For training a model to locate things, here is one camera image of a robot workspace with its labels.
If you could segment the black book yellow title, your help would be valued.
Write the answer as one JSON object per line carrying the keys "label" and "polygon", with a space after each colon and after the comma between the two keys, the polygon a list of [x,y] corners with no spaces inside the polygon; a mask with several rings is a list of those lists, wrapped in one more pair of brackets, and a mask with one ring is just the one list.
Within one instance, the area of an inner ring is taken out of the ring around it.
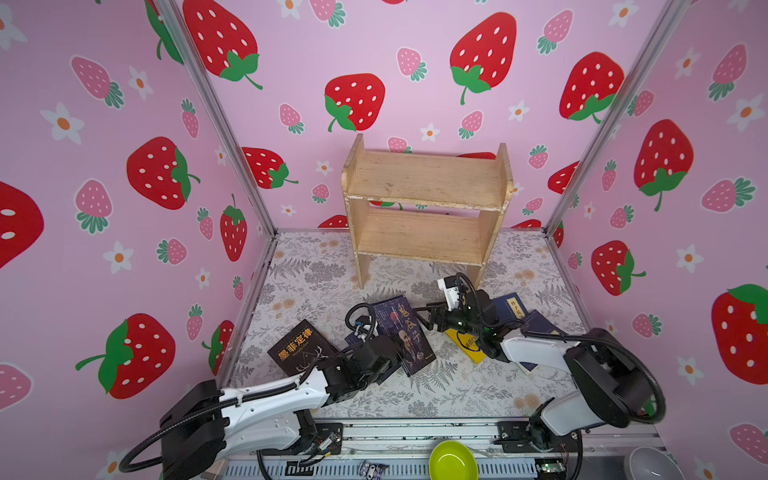
{"label": "black book yellow title", "polygon": [[302,320],[268,350],[268,355],[283,373],[294,376],[310,368],[316,359],[337,352],[308,320]]}

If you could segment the dark portrait cover book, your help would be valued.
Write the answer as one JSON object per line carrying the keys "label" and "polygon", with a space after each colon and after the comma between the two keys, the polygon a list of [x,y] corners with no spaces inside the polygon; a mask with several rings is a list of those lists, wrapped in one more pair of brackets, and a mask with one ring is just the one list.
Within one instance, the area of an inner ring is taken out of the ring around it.
{"label": "dark portrait cover book", "polygon": [[413,377],[436,359],[416,312],[403,295],[377,302],[373,307],[377,330],[398,345],[402,368],[408,377]]}

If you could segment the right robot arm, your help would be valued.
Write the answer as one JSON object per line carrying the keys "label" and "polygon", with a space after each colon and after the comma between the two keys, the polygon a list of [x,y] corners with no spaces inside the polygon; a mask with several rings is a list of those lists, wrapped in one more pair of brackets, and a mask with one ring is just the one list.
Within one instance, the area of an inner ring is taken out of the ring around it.
{"label": "right robot arm", "polygon": [[568,373],[574,391],[540,405],[520,441],[547,452],[568,436],[609,425],[654,425],[666,415],[666,399],[650,369],[612,334],[593,328],[568,334],[519,296],[491,298],[463,273],[438,282],[445,299],[416,309],[428,330],[469,335],[487,358],[546,366]]}

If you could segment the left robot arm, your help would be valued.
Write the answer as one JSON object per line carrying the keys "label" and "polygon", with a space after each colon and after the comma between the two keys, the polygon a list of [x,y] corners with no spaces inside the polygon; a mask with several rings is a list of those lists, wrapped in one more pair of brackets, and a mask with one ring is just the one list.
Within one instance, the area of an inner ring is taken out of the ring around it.
{"label": "left robot arm", "polygon": [[303,373],[266,384],[194,386],[160,420],[159,429],[131,449],[119,469],[161,466],[165,479],[192,479],[216,462],[261,450],[307,449],[312,411],[350,400],[401,363],[402,341],[371,328],[366,338],[316,359]]}

